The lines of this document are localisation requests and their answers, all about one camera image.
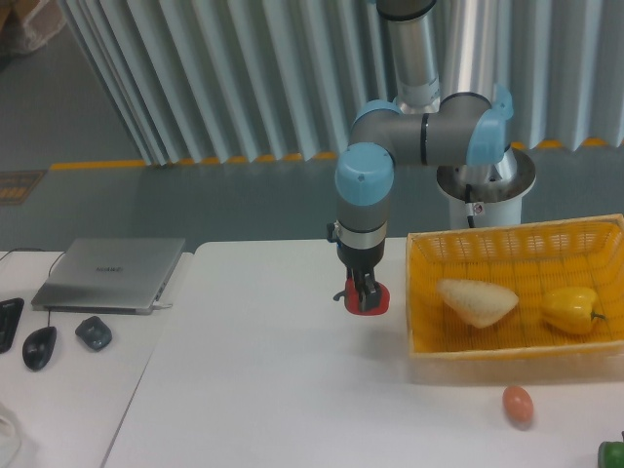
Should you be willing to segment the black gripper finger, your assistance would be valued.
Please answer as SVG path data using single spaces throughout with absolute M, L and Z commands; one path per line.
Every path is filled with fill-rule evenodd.
M 360 312 L 372 312 L 380 305 L 381 289 L 373 271 L 358 273 L 358 298 Z
M 360 293 L 356 288 L 355 279 L 351 269 L 347 270 L 344 288 L 344 306 L 350 313 L 360 313 Z

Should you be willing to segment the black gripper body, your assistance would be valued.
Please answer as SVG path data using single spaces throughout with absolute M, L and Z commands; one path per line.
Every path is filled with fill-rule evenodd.
M 384 250 L 384 241 L 364 250 L 354 249 L 341 243 L 338 243 L 336 247 L 337 256 L 347 270 L 347 277 L 355 279 L 363 279 L 367 276 L 373 278 L 374 267 L 383 258 Z

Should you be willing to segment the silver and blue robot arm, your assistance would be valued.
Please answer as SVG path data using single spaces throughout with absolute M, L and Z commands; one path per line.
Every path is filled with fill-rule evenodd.
M 494 165 L 508 147 L 511 96 L 493 83 L 497 2 L 451 2 L 443 67 L 436 62 L 434 9 L 432 1 L 376 4 L 390 35 L 398 94 L 370 101 L 357 114 L 337 160 L 337 216 L 327 226 L 346 268 L 335 299 L 354 315 L 389 307 L 390 293 L 374 268 L 384 253 L 396 165 Z

